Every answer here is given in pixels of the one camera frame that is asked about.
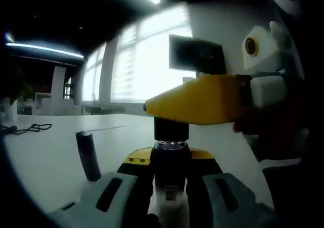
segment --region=white table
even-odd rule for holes
[[[7,136],[5,143],[19,179],[45,212],[79,200],[82,190],[91,185],[78,155],[76,132],[117,127],[93,132],[102,174],[116,171],[132,151],[154,144],[152,117],[18,115],[15,125],[26,128],[33,123],[51,123],[53,127],[42,132]],[[223,172],[232,173],[248,186],[258,202],[273,207],[259,163],[242,134],[232,131],[232,124],[191,125],[188,143],[190,147],[212,153]]]

